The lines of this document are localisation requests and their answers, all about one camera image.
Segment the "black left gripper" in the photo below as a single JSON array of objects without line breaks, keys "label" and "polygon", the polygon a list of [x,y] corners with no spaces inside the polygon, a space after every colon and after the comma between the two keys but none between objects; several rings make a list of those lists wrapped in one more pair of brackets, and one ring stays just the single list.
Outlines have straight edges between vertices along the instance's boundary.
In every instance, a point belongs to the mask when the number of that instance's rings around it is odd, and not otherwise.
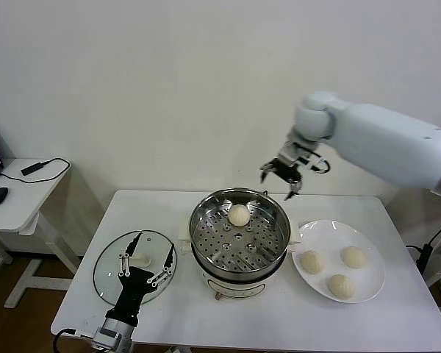
[{"label": "black left gripper", "polygon": [[134,254],[139,239],[143,233],[139,232],[126,247],[123,254],[119,254],[121,261],[118,276],[122,284],[122,291],[115,306],[108,310],[106,318],[111,318],[130,326],[137,326],[137,315],[143,297],[153,293],[162,283],[173,276],[176,267],[176,252],[174,245],[171,246],[162,270],[156,274],[134,266],[129,267],[129,258]]}]

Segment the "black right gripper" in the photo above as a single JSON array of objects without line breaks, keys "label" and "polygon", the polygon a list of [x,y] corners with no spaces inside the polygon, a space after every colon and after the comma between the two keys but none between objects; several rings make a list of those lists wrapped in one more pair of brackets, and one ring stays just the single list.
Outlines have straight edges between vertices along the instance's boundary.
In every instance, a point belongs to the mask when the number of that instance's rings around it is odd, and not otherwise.
[{"label": "black right gripper", "polygon": [[297,196],[301,190],[302,175],[298,171],[298,164],[286,165],[281,160],[275,158],[260,167],[260,182],[263,183],[268,174],[274,173],[279,178],[289,184],[289,192],[284,200],[287,201]]}]

